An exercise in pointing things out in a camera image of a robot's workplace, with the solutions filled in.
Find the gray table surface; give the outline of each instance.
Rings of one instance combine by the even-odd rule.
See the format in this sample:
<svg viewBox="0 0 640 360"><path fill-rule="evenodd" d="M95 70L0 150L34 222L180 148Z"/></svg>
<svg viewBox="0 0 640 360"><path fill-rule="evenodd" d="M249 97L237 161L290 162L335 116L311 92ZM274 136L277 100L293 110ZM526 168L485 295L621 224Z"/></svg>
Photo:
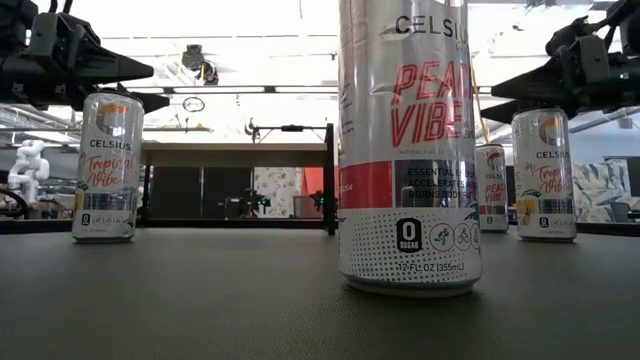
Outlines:
<svg viewBox="0 0 640 360"><path fill-rule="evenodd" d="M470 295L352 290L307 230L0 236L0 359L638 359L640 238L486 235Z"/></svg>

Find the patterned wall mural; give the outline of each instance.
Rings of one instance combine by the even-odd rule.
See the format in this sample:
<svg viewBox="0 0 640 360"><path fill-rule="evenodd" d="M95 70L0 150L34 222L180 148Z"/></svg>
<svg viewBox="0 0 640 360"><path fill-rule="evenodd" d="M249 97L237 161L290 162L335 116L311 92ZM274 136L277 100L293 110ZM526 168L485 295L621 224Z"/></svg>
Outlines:
<svg viewBox="0 0 640 360"><path fill-rule="evenodd" d="M300 195L302 169L300 168L256 168L255 189L271 199L267 213L260 217L288 218L293 215L293 197Z"/></svg>
<svg viewBox="0 0 640 360"><path fill-rule="evenodd" d="M612 202L640 207L640 198L631 196L626 160L574 163L571 170L578 222L614 222Z"/></svg>

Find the black robotic arm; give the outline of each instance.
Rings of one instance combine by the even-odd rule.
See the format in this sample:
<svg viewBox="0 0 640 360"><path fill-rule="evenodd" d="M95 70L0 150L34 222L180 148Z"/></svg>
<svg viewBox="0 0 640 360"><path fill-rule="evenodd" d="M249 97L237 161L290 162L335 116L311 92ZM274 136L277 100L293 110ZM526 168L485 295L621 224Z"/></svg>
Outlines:
<svg viewBox="0 0 640 360"><path fill-rule="evenodd" d="M99 85L153 76L153 68L111 52L88 22L63 13L38 13L29 0L0 0L0 102L29 104L40 110L67 105L82 111L87 95ZM29 45L26 31L31 30ZM119 86L111 91L126 93ZM146 113L169 105L163 96L130 93L144 104Z"/></svg>
<svg viewBox="0 0 640 360"><path fill-rule="evenodd" d="M640 0L619 0L604 20L587 17L556 31L545 50L549 61L491 88L491 95L513 101L481 111L484 118L510 124L513 114L537 107L559 107L571 118L579 112L613 112L640 104ZM609 26L604 39L595 32ZM616 28L622 53L609 53Z"/></svg>

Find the ceiling light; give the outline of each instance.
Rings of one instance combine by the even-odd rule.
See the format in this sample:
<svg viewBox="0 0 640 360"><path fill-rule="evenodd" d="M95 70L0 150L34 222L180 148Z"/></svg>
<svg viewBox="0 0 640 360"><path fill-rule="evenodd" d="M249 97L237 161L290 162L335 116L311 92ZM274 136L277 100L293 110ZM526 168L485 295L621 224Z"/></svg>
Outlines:
<svg viewBox="0 0 640 360"><path fill-rule="evenodd" d="M127 90L131 90L141 94L164 94L164 89L160 87L128 88Z"/></svg>
<svg viewBox="0 0 640 360"><path fill-rule="evenodd" d="M288 94L337 94L335 86L278 86L277 93Z"/></svg>
<svg viewBox="0 0 640 360"><path fill-rule="evenodd" d="M263 86L180 86L175 87L173 91L176 94L243 94L243 93L263 93Z"/></svg>

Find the tropical vibe can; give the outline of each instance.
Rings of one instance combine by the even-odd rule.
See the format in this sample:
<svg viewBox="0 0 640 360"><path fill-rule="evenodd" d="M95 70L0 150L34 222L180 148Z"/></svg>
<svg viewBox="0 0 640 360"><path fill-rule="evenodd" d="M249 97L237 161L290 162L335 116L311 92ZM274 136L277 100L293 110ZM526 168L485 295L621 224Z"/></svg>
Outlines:
<svg viewBox="0 0 640 360"><path fill-rule="evenodd" d="M507 173L502 145L487 144L477 147L476 171L478 172L480 230L506 232L509 230Z"/></svg>
<svg viewBox="0 0 640 360"><path fill-rule="evenodd" d="M512 121L518 234L525 240L576 237L568 118L560 109L530 110Z"/></svg>
<svg viewBox="0 0 640 360"><path fill-rule="evenodd" d="M135 231L144 108L94 93L84 103L72 235L78 242L128 241Z"/></svg>
<svg viewBox="0 0 640 360"><path fill-rule="evenodd" d="M340 269L399 296L482 273L467 7L341 0Z"/></svg>

